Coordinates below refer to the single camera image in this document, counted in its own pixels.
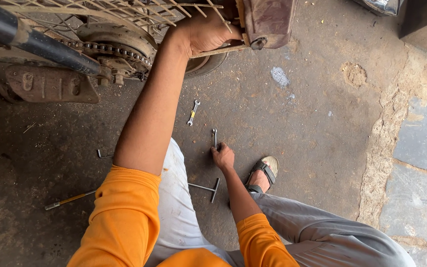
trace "orange shirt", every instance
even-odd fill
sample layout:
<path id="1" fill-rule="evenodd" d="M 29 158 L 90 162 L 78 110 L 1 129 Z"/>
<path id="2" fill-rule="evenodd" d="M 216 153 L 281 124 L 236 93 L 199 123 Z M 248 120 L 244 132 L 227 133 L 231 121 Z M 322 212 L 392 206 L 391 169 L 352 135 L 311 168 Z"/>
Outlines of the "orange shirt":
<path id="1" fill-rule="evenodd" d="M 160 176 L 113 166 L 95 193 L 90 226 L 67 266 L 143 266 L 159 234 L 159 182 Z M 237 230 L 246 267 L 299 267 L 264 214 L 238 222 Z M 178 252 L 158 266 L 230 265 L 204 248 L 195 248 Z"/>

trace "allen key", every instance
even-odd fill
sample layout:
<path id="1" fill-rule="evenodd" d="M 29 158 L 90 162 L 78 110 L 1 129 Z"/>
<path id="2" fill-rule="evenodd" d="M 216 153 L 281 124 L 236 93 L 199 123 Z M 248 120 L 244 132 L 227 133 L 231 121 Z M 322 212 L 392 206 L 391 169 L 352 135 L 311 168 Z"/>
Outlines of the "allen key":
<path id="1" fill-rule="evenodd" d="M 108 156 L 103 156 L 103 157 L 102 157 L 102 155 L 100 154 L 100 149 L 97 149 L 97 150 L 96 150 L 96 153 L 98 154 L 98 157 L 99 157 L 99 158 L 101 158 L 101 159 L 104 159 L 104 158 L 111 158 L 112 156 L 114 156 L 114 155 L 108 155 Z"/>
<path id="2" fill-rule="evenodd" d="M 196 185 L 196 184 L 192 184 L 192 183 L 187 183 L 187 184 L 190 186 L 194 186 L 194 187 L 198 187 L 198 188 L 202 188 L 202 189 L 214 192 L 212 195 L 212 198 L 210 199 L 210 203 L 213 203 L 214 202 L 213 199 L 215 198 L 215 195 L 217 194 L 218 185 L 220 184 L 220 178 L 217 178 L 217 182 L 215 183 L 214 189 L 210 189 L 210 188 L 203 187 L 203 186 Z"/>

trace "bolt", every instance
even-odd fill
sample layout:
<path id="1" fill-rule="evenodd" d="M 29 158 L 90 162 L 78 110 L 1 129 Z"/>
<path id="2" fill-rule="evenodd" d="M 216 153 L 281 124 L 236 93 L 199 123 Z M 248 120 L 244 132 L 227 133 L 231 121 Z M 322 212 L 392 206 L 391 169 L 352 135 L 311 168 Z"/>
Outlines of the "bolt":
<path id="1" fill-rule="evenodd" d="M 108 87 L 108 84 L 110 83 L 110 80 L 107 78 L 98 78 L 98 85 L 102 87 Z"/>
<path id="2" fill-rule="evenodd" d="M 123 85 L 124 84 L 124 82 L 123 82 L 123 76 L 122 75 L 119 75 L 119 74 L 116 74 L 115 75 L 115 82 L 114 82 L 116 85 L 118 85 L 118 86 L 121 86 L 121 85 Z"/>

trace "orange sleeve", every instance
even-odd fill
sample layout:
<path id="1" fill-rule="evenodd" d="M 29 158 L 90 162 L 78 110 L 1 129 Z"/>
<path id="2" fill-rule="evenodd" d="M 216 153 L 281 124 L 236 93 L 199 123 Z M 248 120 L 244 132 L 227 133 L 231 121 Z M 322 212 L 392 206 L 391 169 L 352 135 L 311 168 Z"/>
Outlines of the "orange sleeve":
<path id="1" fill-rule="evenodd" d="M 143 266 L 159 234 L 160 181 L 154 174 L 113 165 L 95 193 L 90 225 L 67 266 Z"/>
<path id="2" fill-rule="evenodd" d="M 299 267 L 263 213 L 238 222 L 237 231 L 245 267 Z"/>

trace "concrete floor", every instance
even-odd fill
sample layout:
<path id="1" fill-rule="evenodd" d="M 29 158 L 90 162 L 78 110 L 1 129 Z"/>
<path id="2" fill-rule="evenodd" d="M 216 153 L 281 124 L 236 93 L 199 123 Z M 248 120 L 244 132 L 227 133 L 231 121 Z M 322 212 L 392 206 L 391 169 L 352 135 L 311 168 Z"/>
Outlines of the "concrete floor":
<path id="1" fill-rule="evenodd" d="M 221 177 L 209 152 L 217 128 L 219 141 L 235 151 L 240 177 L 262 156 L 275 155 L 280 172 L 269 193 L 356 220 L 381 93 L 404 68 L 408 48 L 397 37 L 397 18 L 377 17 L 353 1 L 312 2 L 298 4 L 288 46 L 230 53 L 209 75 L 185 81 L 173 137 L 190 182 L 211 187 Z M 353 86 L 357 80 L 346 79 L 344 66 L 363 69 L 365 82 Z M 274 67 L 289 85 L 273 80 Z M 102 183 L 111 160 L 97 158 L 96 149 L 113 152 L 142 85 L 101 89 L 98 105 L 13 105 L 0 98 L 0 266 L 65 266 L 94 197 L 43 207 Z M 195 99 L 201 105 L 189 127 Z M 237 249 L 224 181 L 213 204 L 207 191 L 191 195 L 205 237 Z"/>

